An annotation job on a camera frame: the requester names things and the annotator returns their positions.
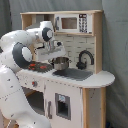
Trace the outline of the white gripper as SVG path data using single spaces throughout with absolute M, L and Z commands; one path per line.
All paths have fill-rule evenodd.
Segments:
M 44 43 L 42 47 L 34 49 L 35 60 L 37 62 L 57 58 L 66 54 L 65 47 L 60 41 L 53 41 L 51 43 Z

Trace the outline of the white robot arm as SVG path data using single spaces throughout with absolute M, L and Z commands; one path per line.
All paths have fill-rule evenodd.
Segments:
M 0 113 L 15 120 L 19 128 L 51 128 L 49 120 L 29 105 L 16 73 L 32 61 L 32 43 L 52 42 L 53 25 L 42 21 L 39 28 L 15 30 L 0 38 Z

